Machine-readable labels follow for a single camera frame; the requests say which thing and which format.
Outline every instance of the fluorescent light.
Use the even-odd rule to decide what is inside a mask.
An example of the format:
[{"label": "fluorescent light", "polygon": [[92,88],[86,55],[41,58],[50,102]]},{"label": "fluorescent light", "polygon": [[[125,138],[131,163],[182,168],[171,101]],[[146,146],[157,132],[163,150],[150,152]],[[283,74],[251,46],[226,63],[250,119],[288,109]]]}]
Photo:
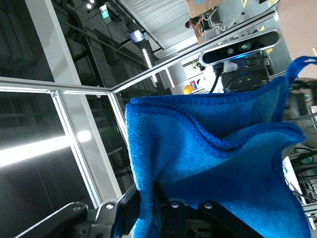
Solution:
[{"label": "fluorescent light", "polygon": [[66,148],[70,145],[67,136],[43,140],[27,145],[17,146],[0,151],[0,167],[43,155],[55,150]]},{"label": "fluorescent light", "polygon": [[[147,62],[147,64],[148,64],[148,67],[149,67],[149,68],[152,68],[151,61],[150,61],[150,59],[149,59],[149,56],[148,56],[147,51],[146,51],[145,49],[142,49],[142,51],[143,51],[145,60],[146,60],[146,62]],[[157,77],[155,76],[155,74],[152,74],[152,77],[153,77],[154,82],[157,83],[157,82],[158,82],[158,79],[157,79]]]},{"label": "fluorescent light", "polygon": [[91,139],[91,134],[89,131],[84,130],[84,131],[77,133],[77,137],[78,137],[78,140],[80,142],[85,142],[85,141],[88,141]]},{"label": "fluorescent light", "polygon": [[167,73],[168,79],[170,81],[170,84],[172,85],[173,88],[175,88],[175,85],[173,83],[172,77],[169,74],[168,68],[166,68],[166,73]]}]

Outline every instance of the person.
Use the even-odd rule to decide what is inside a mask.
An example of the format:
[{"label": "person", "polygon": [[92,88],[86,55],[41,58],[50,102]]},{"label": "person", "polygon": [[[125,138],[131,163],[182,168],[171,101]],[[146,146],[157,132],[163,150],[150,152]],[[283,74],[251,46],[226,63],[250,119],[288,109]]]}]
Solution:
[{"label": "person", "polygon": [[189,28],[189,27],[193,27],[194,29],[198,29],[199,33],[203,36],[204,31],[210,29],[209,24],[207,21],[203,21],[201,17],[193,17],[190,18],[189,21],[187,21],[185,23],[185,27]]}]

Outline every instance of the corrugated metal ceiling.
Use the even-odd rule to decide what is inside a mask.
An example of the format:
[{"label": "corrugated metal ceiling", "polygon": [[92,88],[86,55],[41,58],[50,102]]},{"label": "corrugated metal ceiling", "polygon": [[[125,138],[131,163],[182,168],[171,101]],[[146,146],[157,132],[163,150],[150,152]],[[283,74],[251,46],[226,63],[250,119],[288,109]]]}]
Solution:
[{"label": "corrugated metal ceiling", "polygon": [[185,27],[190,18],[185,0],[120,2],[165,49],[194,36],[194,31]]}]

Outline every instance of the exit sign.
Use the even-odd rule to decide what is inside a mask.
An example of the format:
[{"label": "exit sign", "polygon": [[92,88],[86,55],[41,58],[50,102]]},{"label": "exit sign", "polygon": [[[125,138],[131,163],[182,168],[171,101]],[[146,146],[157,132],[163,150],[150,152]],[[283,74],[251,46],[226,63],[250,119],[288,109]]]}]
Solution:
[{"label": "exit sign", "polygon": [[103,18],[105,19],[105,18],[109,17],[109,12],[107,10],[103,11],[102,15],[103,15]]}]

